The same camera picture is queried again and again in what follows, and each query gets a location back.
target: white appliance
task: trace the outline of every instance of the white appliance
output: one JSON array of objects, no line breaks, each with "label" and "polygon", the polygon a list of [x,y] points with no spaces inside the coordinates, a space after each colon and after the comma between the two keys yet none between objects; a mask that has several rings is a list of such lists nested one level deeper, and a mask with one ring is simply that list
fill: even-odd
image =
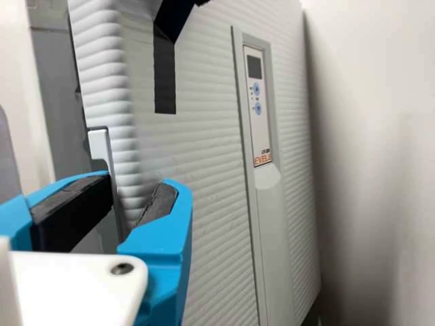
[{"label": "white appliance", "polygon": [[[73,136],[80,128],[85,134],[83,100],[86,127],[109,131],[129,223],[164,177],[194,193],[184,325],[300,325],[320,281],[299,1],[213,0],[194,7],[175,44],[175,115],[154,110],[152,20],[159,5],[70,0],[74,62],[66,2],[6,1],[0,41],[16,55],[0,54],[0,78],[12,90],[0,94],[0,105],[23,191],[90,168],[86,148],[76,150],[85,139]],[[239,31],[237,51],[243,60],[259,58],[264,78],[234,63],[232,26]],[[269,50],[243,43],[243,34]],[[268,87],[272,96],[263,92]],[[275,303],[285,311],[274,310]]]}]

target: control button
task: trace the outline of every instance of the control button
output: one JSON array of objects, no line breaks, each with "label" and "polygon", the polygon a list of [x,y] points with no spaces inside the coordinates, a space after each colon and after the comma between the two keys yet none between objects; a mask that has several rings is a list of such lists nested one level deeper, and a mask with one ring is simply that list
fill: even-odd
[{"label": "control button", "polygon": [[261,114],[261,104],[260,102],[257,102],[254,109],[256,110],[257,115]]},{"label": "control button", "polygon": [[254,94],[256,96],[260,95],[260,84],[258,82],[254,83],[253,88],[254,88]]}]

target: blue clamp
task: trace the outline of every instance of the blue clamp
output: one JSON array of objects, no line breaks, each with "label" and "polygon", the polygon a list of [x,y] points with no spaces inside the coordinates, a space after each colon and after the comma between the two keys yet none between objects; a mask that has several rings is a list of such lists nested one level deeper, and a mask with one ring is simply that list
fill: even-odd
[{"label": "blue clamp", "polygon": [[[61,192],[64,192],[63,196],[65,192],[69,195],[77,191],[78,186],[87,179],[102,176],[108,176],[108,172],[99,171],[76,175],[48,185],[27,197],[19,195],[0,205],[0,234],[10,237],[13,250],[44,249],[47,241],[44,242],[44,239],[40,238],[35,241],[35,237],[38,235],[41,237],[41,234],[46,234],[47,230],[49,233],[52,232],[53,225],[58,224],[53,224],[52,216],[48,216],[44,220],[49,221],[52,218],[48,223],[49,227],[44,226],[48,229],[38,233],[35,215],[40,213],[41,209],[35,210],[35,207],[42,205],[46,209],[48,206],[49,209],[46,211],[52,212],[50,204],[53,198],[59,197]],[[171,212],[164,217],[134,228],[127,239],[118,246],[118,254],[138,257],[148,266],[147,291],[139,308],[135,325],[180,326],[184,313],[192,252],[193,197],[191,191],[180,183],[167,179],[163,183],[177,190],[177,197]],[[108,185],[103,183],[103,186],[105,194],[111,194],[110,183]],[[98,192],[88,191],[90,188],[92,186],[88,184],[85,190],[81,189],[77,192],[81,196],[78,200],[81,205],[80,209],[83,209],[83,200],[86,202],[87,192],[90,193],[88,197],[92,200],[95,200],[96,194],[101,193],[100,189]],[[72,200],[69,200],[68,203],[60,205],[61,209],[69,209],[68,205],[71,202]],[[105,216],[107,207],[103,208],[102,213]],[[64,225],[59,224],[59,226],[64,232]]]}]

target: ribbed white panel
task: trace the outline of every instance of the ribbed white panel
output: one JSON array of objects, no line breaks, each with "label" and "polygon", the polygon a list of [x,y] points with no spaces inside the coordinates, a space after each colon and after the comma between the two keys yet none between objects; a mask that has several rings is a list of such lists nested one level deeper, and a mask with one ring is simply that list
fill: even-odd
[{"label": "ribbed white panel", "polygon": [[[244,177],[237,176],[238,170],[234,169],[234,164],[230,165],[230,162],[235,163],[236,158],[241,155],[239,144],[235,139],[230,141],[228,138],[232,131],[230,126],[235,127],[238,124],[235,121],[238,116],[231,25],[236,25],[244,33],[264,39],[272,45],[275,102],[281,141],[281,172],[288,214],[289,255],[292,258],[294,279],[294,309],[297,321],[301,324],[319,291],[319,269],[311,177],[305,51],[299,1],[218,0],[194,9],[176,47],[177,112],[182,113],[184,117],[171,124],[170,128],[189,130],[180,136],[185,137],[185,141],[193,142],[196,139],[192,146],[197,152],[179,156],[187,149],[170,148],[167,158],[171,160],[168,164],[174,166],[172,160],[176,160],[184,164],[190,162],[189,167],[194,164],[195,168],[204,168],[209,173],[208,179],[216,183],[214,189],[205,194],[207,198],[215,196],[219,200],[218,191],[221,191],[227,198],[232,199],[234,209],[238,209],[236,205],[242,205],[240,200],[243,201],[243,205],[245,204],[245,194],[242,196],[236,192],[232,193],[232,189],[236,189],[234,187],[238,182],[237,178],[244,181]],[[197,162],[201,157],[196,153],[204,155],[202,162]],[[182,181],[194,186],[199,184],[201,187],[212,188],[202,180],[191,180],[200,171],[192,171]],[[225,173],[225,177],[219,177],[219,173]],[[222,296],[215,294],[204,300],[203,295],[206,292],[196,290],[203,287],[204,283],[213,282],[215,275],[235,270],[244,262],[239,256],[240,248],[243,247],[243,229],[234,226],[231,233],[213,231],[209,219],[214,220],[213,224],[218,223],[216,219],[226,220],[228,217],[225,215],[231,209],[226,202],[207,202],[201,197],[203,191],[198,189],[195,198],[196,207],[199,207],[195,215],[194,262],[185,322],[187,325],[203,325],[205,320],[216,316],[217,319],[213,319],[214,324],[210,325],[242,325],[245,321],[257,323],[252,315],[255,314],[255,310],[249,314],[249,301],[246,304],[239,298],[233,298],[242,291],[240,287],[227,285],[225,288],[226,284],[232,284],[231,278],[223,276],[222,278],[227,280],[223,285],[214,283],[215,285],[209,285],[205,289],[212,293],[220,293],[220,287],[223,287],[221,291],[226,294]],[[225,247],[236,236],[240,236],[240,240],[237,239],[233,243],[238,244],[238,247],[234,248],[233,244]],[[215,262],[214,252],[210,252],[208,247],[213,245],[228,248],[216,250],[224,251],[226,260]],[[215,262],[215,265],[219,266],[218,270],[214,271],[214,274],[207,274],[207,260],[200,259]],[[226,309],[236,307],[230,312],[219,311],[218,309],[222,309],[220,307],[223,306]]]},{"label": "ribbed white panel", "polygon": [[120,13],[116,0],[69,0],[69,14],[86,124],[109,128],[118,193],[132,223],[145,194]]}]

